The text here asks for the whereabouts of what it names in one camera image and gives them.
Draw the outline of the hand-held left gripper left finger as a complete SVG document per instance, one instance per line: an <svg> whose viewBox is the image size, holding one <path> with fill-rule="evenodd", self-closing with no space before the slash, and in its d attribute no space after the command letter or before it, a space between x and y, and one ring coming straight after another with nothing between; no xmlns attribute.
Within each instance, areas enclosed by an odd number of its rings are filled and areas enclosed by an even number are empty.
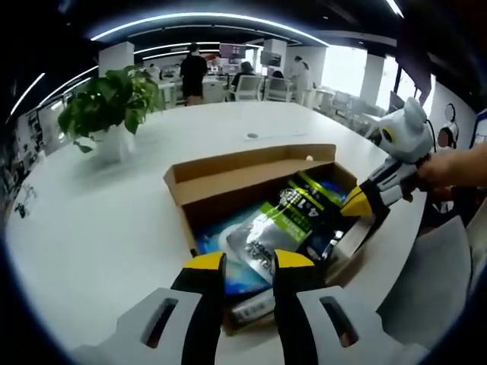
<svg viewBox="0 0 487 365"><path fill-rule="evenodd" d="M158 288L117 320L96 346L72 352L76 364L213 364L224 315L226 255L189 260L169 288Z"/></svg>

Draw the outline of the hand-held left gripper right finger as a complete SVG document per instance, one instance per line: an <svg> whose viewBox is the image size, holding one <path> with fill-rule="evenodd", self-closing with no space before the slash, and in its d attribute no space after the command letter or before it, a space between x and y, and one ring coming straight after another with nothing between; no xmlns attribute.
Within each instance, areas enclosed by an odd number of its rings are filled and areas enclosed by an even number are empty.
<svg viewBox="0 0 487 365"><path fill-rule="evenodd" d="M325 287L305 256L277 249L273 268L274 316L286 364L418 364L428 353L389 336L381 317L343 288Z"/></svg>

